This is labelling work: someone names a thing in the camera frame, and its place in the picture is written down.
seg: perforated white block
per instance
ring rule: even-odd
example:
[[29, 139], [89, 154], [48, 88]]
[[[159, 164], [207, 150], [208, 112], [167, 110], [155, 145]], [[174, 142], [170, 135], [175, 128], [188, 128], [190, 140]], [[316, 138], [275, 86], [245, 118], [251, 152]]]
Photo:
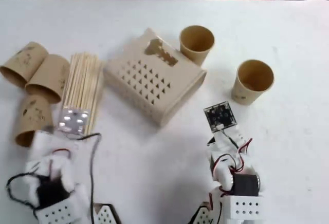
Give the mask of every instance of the perforated white block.
[[86, 213], [82, 213], [79, 199], [73, 192], [71, 196], [50, 207], [36, 211], [35, 214], [40, 224], [67, 224], [81, 219]]
[[97, 216], [99, 224], [117, 224], [109, 206], [102, 206]]
[[222, 198], [224, 219], [261, 220], [264, 202], [262, 197], [225, 196]]
[[212, 218], [206, 207], [201, 207], [196, 214], [196, 218], [193, 221], [193, 224], [210, 224], [212, 223]]

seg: bundle of wooden sticks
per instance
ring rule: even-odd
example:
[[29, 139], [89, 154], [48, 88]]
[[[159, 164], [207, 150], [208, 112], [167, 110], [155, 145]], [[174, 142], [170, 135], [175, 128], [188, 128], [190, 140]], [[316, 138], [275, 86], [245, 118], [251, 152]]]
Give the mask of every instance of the bundle of wooden sticks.
[[71, 57], [70, 74], [64, 91], [63, 108], [87, 109], [89, 122], [85, 134], [91, 133], [98, 101], [103, 90], [103, 64], [96, 55], [76, 53]]

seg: black cable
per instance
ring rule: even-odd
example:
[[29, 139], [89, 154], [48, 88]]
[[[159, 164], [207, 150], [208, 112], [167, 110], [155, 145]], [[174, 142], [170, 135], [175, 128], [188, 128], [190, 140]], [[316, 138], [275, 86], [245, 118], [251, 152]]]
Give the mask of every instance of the black cable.
[[94, 157], [96, 153], [96, 149], [98, 147], [99, 142], [102, 140], [102, 135], [100, 133], [94, 133], [90, 134], [81, 138], [78, 138], [76, 140], [85, 140], [94, 136], [98, 136], [94, 146], [92, 153], [90, 155], [90, 164], [89, 164], [89, 174], [90, 174], [90, 181], [91, 181], [91, 190], [90, 190], [90, 217], [92, 219], [92, 224], [95, 224], [94, 222], [94, 174], [93, 174], [93, 165], [94, 165]]
[[38, 174], [36, 174], [35, 172], [22, 173], [22, 174], [17, 174], [17, 175], [15, 175], [15, 176], [12, 176], [10, 179], [8, 179], [7, 184], [6, 184], [6, 189], [7, 189], [7, 193], [8, 193], [9, 198], [10, 198], [11, 200], [15, 201], [15, 202], [18, 202], [18, 203], [20, 203], [20, 204], [22, 204], [22, 205], [25, 205], [25, 206], [31, 208], [31, 209], [33, 210], [33, 214], [34, 214], [34, 216], [36, 217], [36, 215], [35, 215], [36, 207], [33, 206], [33, 204], [31, 204], [31, 203], [30, 203], [29, 201], [27, 201], [27, 200], [21, 200], [21, 199], [18, 199], [18, 198], [16, 198], [16, 197], [14, 197], [14, 196], [12, 195], [12, 193], [11, 193], [11, 186], [10, 186], [10, 184], [12, 183], [12, 181], [15, 180], [15, 179], [18, 179], [18, 178], [23, 178], [23, 177], [25, 177], [25, 176], [32, 176], [32, 177], [35, 177], [35, 178], [37, 178], [37, 179], [40, 181], [40, 183], [42, 183], [42, 182], [45, 181], [45, 180], [49, 180], [49, 177], [48, 177], [48, 176], [44, 176], [44, 175], [38, 175]]
[[222, 130], [222, 133], [231, 141], [231, 143], [234, 145], [234, 147], [236, 147], [236, 149], [239, 149], [239, 146], [236, 144], [236, 142], [230, 136], [226, 135], [224, 130]]
[[[95, 144], [93, 146], [93, 150], [92, 150], [92, 153], [91, 153], [91, 156], [90, 156], [90, 163], [89, 163], [89, 173], [90, 173], [90, 181], [91, 181], [91, 190], [90, 190], [90, 216], [91, 216], [91, 219], [92, 219], [92, 224], [95, 224], [95, 222], [94, 222], [94, 175], [93, 175], [93, 164], [94, 164], [94, 157], [95, 157], [96, 149], [97, 149], [97, 147], [99, 145], [99, 142], [102, 139], [102, 135], [100, 133], [94, 133], [94, 134], [90, 134], [90, 135], [87, 135], [87, 136], [84, 136], [84, 137], [75, 139], [75, 140], [78, 140], [78, 141], [82, 141], [82, 140], [86, 140], [86, 139], [91, 138], [91, 137], [94, 137], [94, 136], [98, 136], [98, 138], [97, 138], [97, 140], [96, 140], [96, 142], [95, 142]], [[35, 173], [35, 171], [29, 172], [29, 173], [17, 174], [15, 176], [11, 177], [7, 181], [6, 188], [7, 188], [7, 192], [8, 192], [9, 198], [11, 200], [13, 200], [15, 202], [18, 202], [20, 204], [23, 204], [25, 206], [30, 207], [33, 210], [34, 216], [36, 217], [35, 211], [37, 210], [37, 208], [34, 207], [33, 204], [31, 204], [27, 200], [21, 200], [21, 199], [18, 199], [16, 197], [14, 197], [12, 195], [12, 193], [11, 193], [11, 187], [10, 187], [10, 184], [11, 184], [11, 182], [13, 180], [15, 180], [17, 178], [28, 176], [28, 175], [37, 178], [40, 181], [40, 184], [42, 184], [42, 182], [44, 182], [45, 180], [50, 180], [50, 176], [38, 175], [38, 174]]]
[[219, 222], [220, 222], [220, 220], [221, 220], [222, 209], [223, 209], [223, 204], [221, 203], [221, 211], [220, 211], [220, 216], [218, 217], [217, 224], [219, 224]]

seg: black circuit board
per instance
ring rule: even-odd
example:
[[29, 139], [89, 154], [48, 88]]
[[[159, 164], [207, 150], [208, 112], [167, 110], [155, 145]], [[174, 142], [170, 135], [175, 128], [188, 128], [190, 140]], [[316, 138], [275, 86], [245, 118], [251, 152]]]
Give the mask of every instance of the black circuit board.
[[228, 101], [204, 109], [212, 133], [237, 125]]

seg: brown paper cup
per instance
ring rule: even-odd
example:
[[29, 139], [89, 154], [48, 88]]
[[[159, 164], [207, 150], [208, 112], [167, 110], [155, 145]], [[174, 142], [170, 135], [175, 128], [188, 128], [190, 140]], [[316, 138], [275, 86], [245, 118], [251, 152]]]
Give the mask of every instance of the brown paper cup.
[[181, 31], [179, 36], [180, 51], [198, 66], [201, 66], [215, 37], [210, 30], [200, 25], [192, 25]]
[[30, 42], [1, 66], [0, 72], [9, 82], [24, 88], [47, 55], [43, 46]]
[[16, 143], [29, 147], [34, 132], [45, 126], [53, 126], [51, 108], [47, 100], [41, 96], [27, 96], [21, 105], [19, 122], [16, 130]]
[[59, 55], [49, 54], [25, 89], [29, 94], [43, 96], [49, 103], [62, 99], [64, 86], [69, 74], [70, 64]]
[[262, 61], [248, 60], [237, 69], [232, 99], [250, 105], [274, 83], [272, 69]]

